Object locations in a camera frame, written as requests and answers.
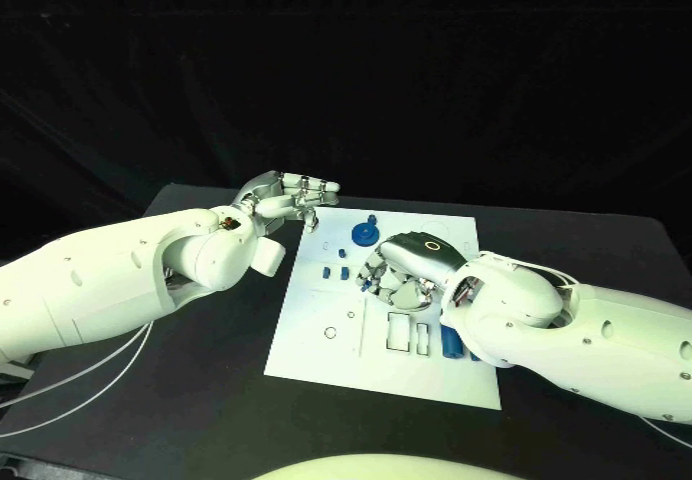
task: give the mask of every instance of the black backdrop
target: black backdrop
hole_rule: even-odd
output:
[[[354,196],[648,215],[692,252],[687,9],[332,3],[10,5],[0,258],[137,217],[169,182],[270,169]]]

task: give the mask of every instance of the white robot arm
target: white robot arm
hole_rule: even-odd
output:
[[[94,342],[228,290],[248,268],[273,276],[284,247],[264,237],[284,218],[318,227],[339,185],[269,172],[231,206],[85,230],[0,268],[0,362]]]
[[[387,268],[403,281],[380,288]],[[553,273],[555,287],[535,270]],[[522,365],[555,385],[626,412],[692,424],[692,311],[580,284],[555,270],[491,252],[466,261],[427,233],[390,238],[356,278],[400,309],[442,295],[443,325],[476,356]]]

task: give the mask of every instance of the cable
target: cable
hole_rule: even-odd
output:
[[[142,343],[140,343],[140,346],[137,348],[137,351],[134,352],[133,358],[130,359],[130,362],[126,365],[126,368],[119,373],[119,376],[111,380],[111,383],[101,389],[101,391],[85,402],[83,402],[75,408],[72,408],[65,413],[62,413],[61,415],[54,417],[51,420],[45,421],[44,423],[39,423],[38,425],[34,425],[34,427],[28,427],[28,428],[22,429],[22,430],[18,430],[15,432],[2,433],[0,438],[12,437],[13,435],[19,435],[21,433],[26,433],[32,430],[36,430],[41,427],[45,427],[47,425],[49,425],[51,423],[57,422],[58,420],[65,418],[68,415],[75,413],[83,407],[85,407],[106,393],[106,391],[113,387],[116,382],[120,380],[120,377],[126,374],[127,370],[130,369],[130,366],[133,365],[134,361],[137,360],[142,349],[145,348],[145,344],[147,343],[149,334],[152,332],[152,323],[147,323],[147,325],[145,325],[142,330],[145,330],[145,328],[147,329],[147,333],[145,334],[145,339],[142,340]]]
[[[668,438],[675,440],[681,445],[685,445],[688,448],[692,448],[692,445],[688,442],[684,442],[678,437],[674,437],[662,428],[659,428],[645,417],[639,417],[645,423],[649,424]]]
[[[21,397],[15,398],[13,400],[0,403],[0,408],[9,407],[10,405],[15,405],[16,403],[25,401],[28,398],[35,397],[36,395],[41,395],[42,393],[48,392],[54,388],[60,387],[61,385],[65,385],[70,383],[72,380],[78,379],[83,375],[87,375],[91,371],[94,371],[106,362],[113,360],[117,355],[123,352],[123,350],[133,344],[133,342],[137,340],[137,338],[142,336],[145,333],[145,330],[147,328],[147,325],[145,325],[140,328],[140,331],[134,334],[133,338],[130,341],[98,362],[96,363],[90,368],[83,370],[80,373],[75,373],[71,377],[68,377],[65,380],[61,380],[60,382],[54,383],[48,387],[44,387],[42,389],[36,390],[32,393],[28,393],[26,395],[22,395]]]
[[[479,252],[479,255],[483,256],[483,255],[491,255],[493,256],[495,258],[499,258],[502,260],[506,260],[508,262],[512,262],[512,263],[517,263],[518,265],[522,265],[525,267],[529,267],[529,268],[535,268],[538,270],[544,270],[550,273],[553,273],[558,278],[560,280],[563,280],[563,283],[566,285],[570,284],[570,282],[573,282],[576,285],[580,284],[580,282],[577,281],[577,279],[568,275],[567,273],[561,272],[560,270],[555,270],[554,268],[550,268],[550,267],[544,267],[542,265],[537,265],[535,263],[529,263],[529,262],[524,262],[522,260],[517,260],[514,258],[509,258],[509,257],[505,257],[504,255],[499,255],[498,253],[495,252],[489,252],[486,250],[483,250],[482,252]]]

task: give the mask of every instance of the table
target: table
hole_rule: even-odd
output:
[[[228,204],[234,196],[169,185],[147,215]],[[473,216],[482,249],[692,307],[691,276],[651,218],[349,197],[341,206]],[[277,276],[248,271],[234,289],[159,320],[110,392],[55,424],[0,439],[0,451],[127,480],[253,478],[348,453],[421,455],[528,478],[679,478],[692,471],[692,450],[519,367],[498,373],[501,412],[264,376],[300,234],[292,222],[273,235],[287,248]],[[49,352],[26,391],[91,365],[129,336]],[[0,433],[74,407],[129,357],[16,405]],[[692,439],[692,427],[668,427]]]

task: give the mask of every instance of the white paper sheet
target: white paper sheet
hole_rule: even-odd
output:
[[[473,218],[318,208],[320,227],[316,233],[303,233],[264,373],[499,410],[495,367],[473,362],[469,353],[457,360],[443,357],[439,303],[410,313],[410,352],[387,348],[388,313],[398,310],[355,284],[377,245],[359,247],[351,231],[369,214],[378,218],[381,241],[398,233],[426,231],[467,259],[479,254]],[[339,258],[341,248],[346,258]],[[341,280],[344,266],[351,270],[348,281]],[[323,279],[325,267],[332,269],[329,279]],[[382,283],[394,281],[385,276]],[[429,325],[429,356],[417,353],[421,323]]]

